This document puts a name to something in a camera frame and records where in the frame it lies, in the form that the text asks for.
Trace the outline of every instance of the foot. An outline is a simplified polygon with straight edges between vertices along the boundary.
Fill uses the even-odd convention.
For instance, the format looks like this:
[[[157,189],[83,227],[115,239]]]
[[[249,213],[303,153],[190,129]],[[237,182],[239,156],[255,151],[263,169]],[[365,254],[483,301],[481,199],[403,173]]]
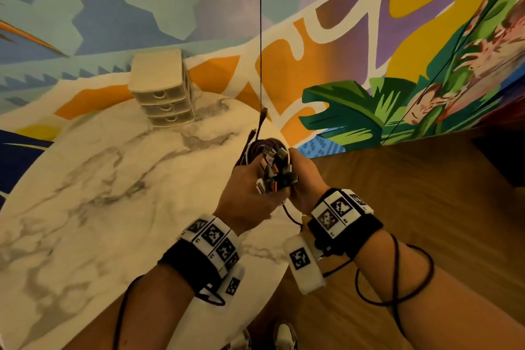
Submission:
[[[252,338],[247,329],[233,338],[228,345],[228,350],[252,350]]]
[[[297,350],[297,335],[292,324],[281,322],[275,325],[273,343],[276,350]]]

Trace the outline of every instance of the plastic drawer organizer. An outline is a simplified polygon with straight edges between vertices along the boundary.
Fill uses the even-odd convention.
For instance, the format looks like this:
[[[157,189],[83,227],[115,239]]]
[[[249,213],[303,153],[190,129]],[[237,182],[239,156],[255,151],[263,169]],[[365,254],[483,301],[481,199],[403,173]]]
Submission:
[[[153,126],[195,120],[192,87],[179,48],[136,54],[128,88]]]

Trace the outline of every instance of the white marble surface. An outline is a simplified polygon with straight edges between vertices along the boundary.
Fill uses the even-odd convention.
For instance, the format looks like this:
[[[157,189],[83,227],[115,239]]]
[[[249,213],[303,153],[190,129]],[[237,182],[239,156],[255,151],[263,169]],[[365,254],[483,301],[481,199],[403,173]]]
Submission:
[[[156,129],[126,101],[74,122],[31,166],[0,212],[5,350],[62,348],[183,228],[213,212],[258,114],[212,93],[198,96],[196,114],[192,124]],[[284,140],[269,121],[261,137]],[[220,349],[244,328],[279,284],[281,245],[297,232],[278,208],[244,234],[246,275],[231,305],[194,299],[169,348]]]

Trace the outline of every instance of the wristband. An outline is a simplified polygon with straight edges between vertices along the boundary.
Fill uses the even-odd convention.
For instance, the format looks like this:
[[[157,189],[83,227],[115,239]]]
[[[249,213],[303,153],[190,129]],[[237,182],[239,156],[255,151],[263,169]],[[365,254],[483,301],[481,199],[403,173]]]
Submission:
[[[373,213],[351,190],[331,188],[317,202],[308,227],[325,254],[346,253],[354,259],[372,234],[383,228]]]
[[[226,223],[203,216],[191,223],[158,263],[168,264],[193,288],[216,292],[240,259],[241,243]]]

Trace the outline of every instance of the painted mural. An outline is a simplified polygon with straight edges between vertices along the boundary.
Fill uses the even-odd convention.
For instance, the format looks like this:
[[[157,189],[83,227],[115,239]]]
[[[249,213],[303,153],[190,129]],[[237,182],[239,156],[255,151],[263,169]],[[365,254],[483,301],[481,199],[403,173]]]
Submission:
[[[309,157],[450,133],[523,105],[525,0],[0,3],[0,207],[75,122],[132,98],[137,49],[182,48],[197,86],[263,104]]]

